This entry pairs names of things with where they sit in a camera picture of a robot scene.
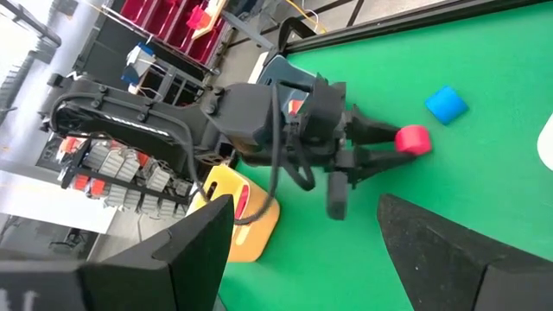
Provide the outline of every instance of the white object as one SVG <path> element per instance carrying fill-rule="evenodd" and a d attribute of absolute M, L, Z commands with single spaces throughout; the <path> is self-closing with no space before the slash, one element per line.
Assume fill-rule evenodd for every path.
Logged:
<path fill-rule="evenodd" d="M 155 62 L 156 57 L 144 52 L 139 46 L 135 46 L 127 55 L 127 66 L 132 65 L 139 77 L 147 73 L 149 67 L 153 66 Z"/>
<path fill-rule="evenodd" d="M 134 153 L 128 153 L 125 156 L 125 159 L 126 160 L 123 166 L 121 167 L 121 169 L 119 169 L 118 174 L 115 176 L 115 178 L 121 181 L 130 182 L 137 174 L 137 171 L 140 168 L 140 163 L 136 159 L 136 156 Z M 108 206 L 122 206 L 124 203 L 124 197 L 126 193 L 127 193 L 126 187 L 111 185 L 110 193 L 107 199 L 105 200 L 105 203 Z"/>
<path fill-rule="evenodd" d="M 98 170 L 98 173 L 115 177 L 121 166 L 123 166 L 123 162 L 124 158 L 119 154 L 119 150 L 112 150 L 105 158 L 104 163 L 102 163 L 102 166 Z"/>
<path fill-rule="evenodd" d="M 206 12 L 211 17 L 211 21 L 209 22 L 209 25 L 207 25 L 207 27 L 195 30 L 192 33 L 192 40 L 200 38 L 213 29 L 213 26 L 215 26 L 215 23 L 219 19 L 219 16 L 223 11 L 223 8 L 225 7 L 227 1 L 228 0 L 209 0 L 204 12 Z"/>
<path fill-rule="evenodd" d="M 108 153 L 110 153 L 110 150 L 107 146 L 97 143 L 92 146 L 85 160 L 83 160 L 83 164 L 91 169 L 99 170 Z"/>
<path fill-rule="evenodd" d="M 137 190 L 127 190 L 126 195 L 124 196 L 123 207 L 125 209 L 135 211 L 140 201 L 140 191 Z"/>
<path fill-rule="evenodd" d="M 175 205 L 176 203 L 171 200 L 162 200 L 162 204 L 159 206 L 158 216 L 160 218 L 172 217 L 175 213 Z"/>
<path fill-rule="evenodd" d="M 10 183 L 0 197 L 0 213 L 106 234 L 117 210 L 102 208 L 81 191 L 45 181 L 4 173 Z"/>
<path fill-rule="evenodd" d="M 543 164 L 553 170 L 553 114 L 537 138 L 537 153 Z"/>
<path fill-rule="evenodd" d="M 167 183 L 169 182 L 169 178 L 171 176 L 169 175 L 169 173 L 160 168 L 157 164 L 154 164 L 151 168 L 153 168 L 153 172 L 146 181 L 146 188 L 161 192 L 163 191 L 165 186 L 167 186 Z M 144 170 L 148 172 L 148 170 L 150 170 L 151 168 L 144 168 Z M 157 212 L 159 208 L 158 200 L 159 198 L 156 196 L 145 194 L 142 205 L 140 206 L 142 212 L 146 214 Z"/>
<path fill-rule="evenodd" d="M 253 67 L 250 78 L 248 79 L 249 84 L 257 83 L 257 79 L 259 79 L 259 76 L 261 76 L 261 72 L 263 71 L 263 63 L 267 59 L 267 55 L 269 55 L 269 52 L 264 52 L 264 53 L 261 53 L 261 55 L 259 55 L 259 58 L 257 59 L 257 63 Z"/>

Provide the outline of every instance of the green table surface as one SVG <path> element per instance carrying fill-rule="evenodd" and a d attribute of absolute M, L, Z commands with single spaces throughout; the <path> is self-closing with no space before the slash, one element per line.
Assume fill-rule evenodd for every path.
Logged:
<path fill-rule="evenodd" d="M 325 212 L 327 177 L 303 192 L 281 174 L 281 218 L 256 263 L 230 263 L 233 310 L 411 310 L 376 219 L 396 194 L 489 237 L 553 259 L 553 172 L 537 137 L 553 112 L 553 3 L 289 57 L 347 82 L 347 102 L 398 126 L 428 127 L 434 149 L 350 191 L 345 221 Z M 469 111 L 444 126 L 424 100 L 452 86 Z M 238 170 L 262 187 L 268 168 Z"/>

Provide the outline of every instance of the yellow tray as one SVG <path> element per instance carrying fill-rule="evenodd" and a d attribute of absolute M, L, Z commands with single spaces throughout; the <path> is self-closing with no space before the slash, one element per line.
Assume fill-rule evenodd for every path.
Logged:
<path fill-rule="evenodd" d="M 223 194 L 232 194 L 234 199 L 235 217 L 238 204 L 242 207 L 240 218 L 255 213 L 262 205 L 267 193 L 258 185 L 237 173 L 226 165 L 213 167 L 204 184 L 206 193 L 213 193 L 214 200 Z M 202 208 L 206 202 L 200 194 L 196 194 L 190 205 L 189 212 L 193 213 Z M 280 215 L 280 206 L 273 200 L 269 210 L 256 222 L 250 225 L 235 225 L 232 230 L 231 251 L 229 263 L 249 263 L 256 261 L 261 254 L 269 237 L 275 228 Z"/>

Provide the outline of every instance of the blue cube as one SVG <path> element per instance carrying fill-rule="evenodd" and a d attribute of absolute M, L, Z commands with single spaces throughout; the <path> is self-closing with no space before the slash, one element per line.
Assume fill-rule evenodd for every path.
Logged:
<path fill-rule="evenodd" d="M 428 98 L 425 104 L 440 123 L 444 125 L 449 124 L 468 110 L 467 104 L 449 86 L 444 86 L 440 91 Z"/>

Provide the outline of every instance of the white wall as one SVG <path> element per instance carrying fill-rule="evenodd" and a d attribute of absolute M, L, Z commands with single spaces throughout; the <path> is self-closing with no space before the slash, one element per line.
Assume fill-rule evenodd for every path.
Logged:
<path fill-rule="evenodd" d="M 12 175 L 9 180 L 9 184 L 0 185 L 0 213 L 107 233 L 117 212 L 115 208 L 103 208 L 99 200 L 90 200 L 80 191 L 63 190 L 20 175 Z"/>

